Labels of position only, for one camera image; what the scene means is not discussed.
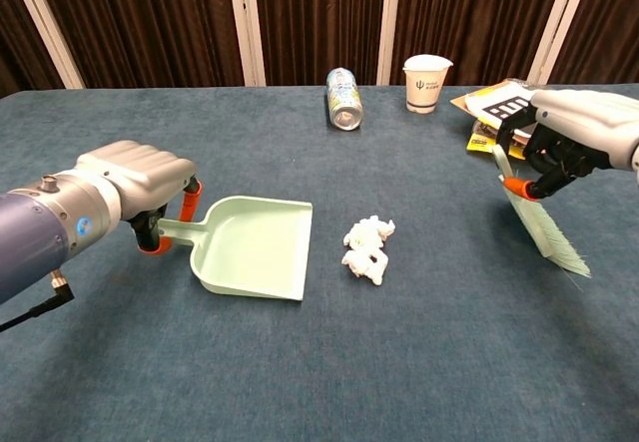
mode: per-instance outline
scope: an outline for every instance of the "light green dustpan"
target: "light green dustpan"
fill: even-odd
[[[302,300],[312,216],[310,203],[235,196],[213,204],[201,222],[158,226],[193,246],[191,270],[207,290]]]

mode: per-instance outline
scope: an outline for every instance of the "brown curtain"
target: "brown curtain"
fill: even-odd
[[[581,0],[549,82],[639,83],[639,0]]]
[[[258,0],[268,85],[323,85],[330,69],[374,85],[383,0]]]
[[[244,85],[231,0],[48,0],[89,88]]]
[[[390,82],[420,53],[450,59],[447,85],[528,76],[554,0],[398,0]]]
[[[58,71],[22,0],[0,0],[0,98],[63,88]]]

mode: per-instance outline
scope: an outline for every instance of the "can label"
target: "can label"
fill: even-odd
[[[326,77],[328,86],[328,110],[331,114],[342,108],[361,110],[361,99],[354,75],[344,68],[336,68]]]

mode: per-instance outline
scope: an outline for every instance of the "paper cup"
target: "paper cup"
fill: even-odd
[[[406,107],[409,111],[432,113],[452,62],[436,55],[416,55],[403,64],[406,74]]]

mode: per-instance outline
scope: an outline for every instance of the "robotic arm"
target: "robotic arm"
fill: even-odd
[[[160,236],[157,222],[180,192],[180,220],[191,220],[202,190],[195,172],[189,160],[120,141],[80,156],[72,170],[0,194],[0,304],[48,273],[57,294],[0,330],[71,300],[61,265],[119,221],[131,225],[141,251],[168,250],[170,240]]]
[[[523,155],[541,177],[506,178],[518,196],[547,198],[595,168],[635,171],[639,184],[639,101],[591,90],[536,90],[528,107],[503,120],[497,144],[507,152],[514,131],[534,123]]]

